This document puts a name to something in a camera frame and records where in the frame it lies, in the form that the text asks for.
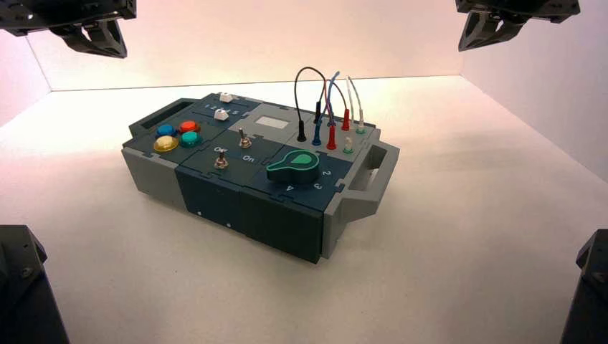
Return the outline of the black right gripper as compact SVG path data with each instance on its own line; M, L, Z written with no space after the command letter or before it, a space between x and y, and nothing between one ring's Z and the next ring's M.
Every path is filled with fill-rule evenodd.
M496 21L491 16L562 23L581 13L578 1L567 0L456 0L455 5L458 12L469 13L458 44L460 52L507 42L525 24L506 19Z

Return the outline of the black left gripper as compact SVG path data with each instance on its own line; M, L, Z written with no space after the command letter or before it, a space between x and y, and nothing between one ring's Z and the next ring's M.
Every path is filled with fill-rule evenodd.
M136 0L6 0L1 28L14 36L50 30L77 52L124 59L128 51L116 19L135 19ZM87 28L86 38L80 27Z

